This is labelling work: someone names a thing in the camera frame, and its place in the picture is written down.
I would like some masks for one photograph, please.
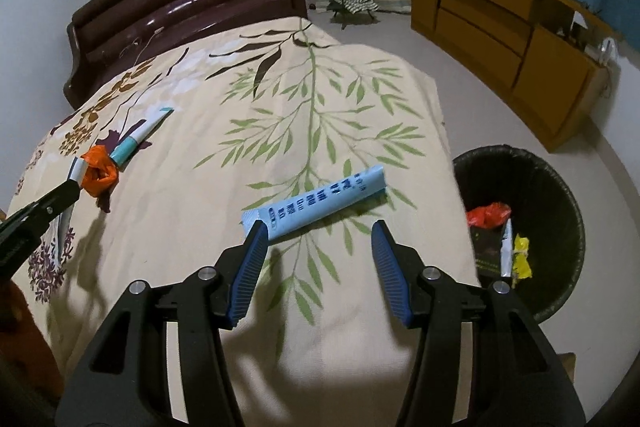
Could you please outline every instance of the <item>screw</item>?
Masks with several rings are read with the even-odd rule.
[[[198,272],[198,279],[202,279],[203,281],[208,281],[213,279],[217,274],[216,269],[212,266],[205,266],[204,268],[200,268]]]
[[[505,281],[494,282],[494,290],[501,295],[509,293],[509,285]]]
[[[442,274],[440,270],[438,270],[435,266],[428,266],[424,270],[422,270],[422,277],[427,279],[428,281],[436,281],[440,278]]]
[[[141,294],[146,288],[146,283],[144,281],[133,281],[129,285],[129,291],[133,293],[133,295]]]

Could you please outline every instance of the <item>bedspread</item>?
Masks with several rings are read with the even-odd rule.
[[[120,74],[52,129],[10,211],[63,182],[75,155],[113,150],[161,107],[174,112],[110,197],[84,192],[76,203],[64,271],[52,270],[44,237],[15,276],[63,374],[130,281],[180,282],[242,243],[243,210],[382,164],[384,197],[270,246],[247,317],[221,334],[247,426],[393,425],[418,332],[385,304],[372,223],[385,219],[425,263],[476,283],[433,79],[304,19],[213,35]],[[185,419],[175,355],[169,371]]]

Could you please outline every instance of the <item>leather headboard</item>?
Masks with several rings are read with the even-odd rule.
[[[305,0],[91,0],[68,28],[74,70],[65,95],[79,107],[146,58],[230,28],[297,15]]]

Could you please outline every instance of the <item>floor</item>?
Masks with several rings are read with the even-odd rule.
[[[565,179],[582,211],[586,258],[564,307],[542,324],[558,353],[577,355],[575,388],[590,418],[615,390],[640,349],[640,237],[622,194],[596,152],[578,136],[546,153],[529,129],[470,71],[412,31],[408,16],[378,14],[375,25],[310,19],[345,44],[399,55],[438,85],[453,156],[489,144],[525,148]]]

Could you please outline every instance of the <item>black trash can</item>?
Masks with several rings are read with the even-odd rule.
[[[569,187],[542,158],[524,149],[492,145],[453,160],[467,211],[500,201],[511,207],[513,237],[529,238],[532,279],[516,292],[540,324],[574,290],[584,261],[584,225]]]

